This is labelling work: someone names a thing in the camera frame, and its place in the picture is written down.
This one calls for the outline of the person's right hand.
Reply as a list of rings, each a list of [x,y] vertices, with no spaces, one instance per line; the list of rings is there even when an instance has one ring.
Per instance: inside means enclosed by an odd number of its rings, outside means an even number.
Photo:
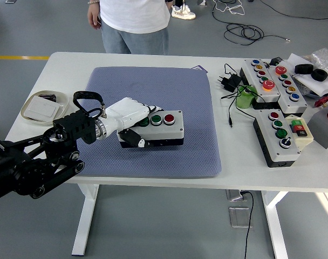
[[[88,3],[88,11],[87,11],[87,19],[89,25],[94,29],[100,29],[100,4],[98,1],[89,1]]]

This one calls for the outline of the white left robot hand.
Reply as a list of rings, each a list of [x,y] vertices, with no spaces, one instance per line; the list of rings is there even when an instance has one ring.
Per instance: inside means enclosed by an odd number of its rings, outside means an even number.
[[[145,105],[126,97],[105,109],[105,118],[101,118],[100,139],[117,132],[121,140],[132,147],[151,147],[151,144],[131,129],[136,123],[146,119],[149,114],[162,111],[154,105]]]

